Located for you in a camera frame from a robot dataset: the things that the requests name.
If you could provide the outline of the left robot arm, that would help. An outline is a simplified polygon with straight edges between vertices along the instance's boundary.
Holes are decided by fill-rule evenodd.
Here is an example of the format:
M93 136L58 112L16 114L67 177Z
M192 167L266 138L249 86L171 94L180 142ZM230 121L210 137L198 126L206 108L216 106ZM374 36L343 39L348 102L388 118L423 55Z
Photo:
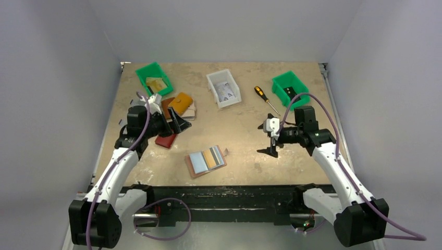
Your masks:
M108 166L95 186L81 200L68 208L71 240L88 248L114 248L118 243L122 223L137 210L149 213L155 208L153 191L148 185L132 186L120 196L120 191L132 169L146 150L149 139L179 134L192 124L181 118L173 108L167 112L154 104L137 105L128 109L127 124L115 142Z

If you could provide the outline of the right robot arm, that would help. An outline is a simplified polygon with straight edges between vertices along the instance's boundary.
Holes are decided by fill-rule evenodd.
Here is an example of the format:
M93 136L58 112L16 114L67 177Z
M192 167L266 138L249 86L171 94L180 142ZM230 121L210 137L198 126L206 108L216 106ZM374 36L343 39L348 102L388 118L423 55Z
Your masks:
M292 204L297 211L309 208L318 212L334 227L339 242L350 247L378 240L385 236L389 206L383 199L376 199L351 171L341 154L336 152L338 143L328 129L320 129L312 106L294 110L293 127L282 127L279 118L268 114L259 125L270 138L270 146L259 152L278 156L277 147L299 144L320 165L331 182L337 197L332 198L312 184L299 188Z

